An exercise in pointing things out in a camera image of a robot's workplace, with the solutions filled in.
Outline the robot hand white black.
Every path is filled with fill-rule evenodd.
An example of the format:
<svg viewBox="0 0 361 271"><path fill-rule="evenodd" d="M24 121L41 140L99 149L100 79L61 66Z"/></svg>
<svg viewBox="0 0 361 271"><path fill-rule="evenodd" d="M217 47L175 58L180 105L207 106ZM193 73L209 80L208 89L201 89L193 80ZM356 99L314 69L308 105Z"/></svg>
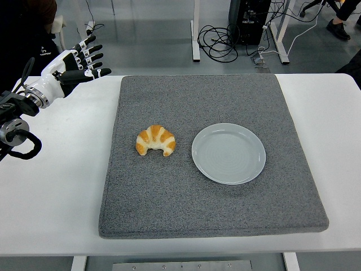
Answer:
<svg viewBox="0 0 361 271"><path fill-rule="evenodd" d="M41 79L34 88L41 94L44 107L49 106L57 98L67 97L77 85L90 82L111 73L109 68L103 68L99 60L102 45L88 47L95 41L91 36L63 51L50 62L41 72Z"/></svg>

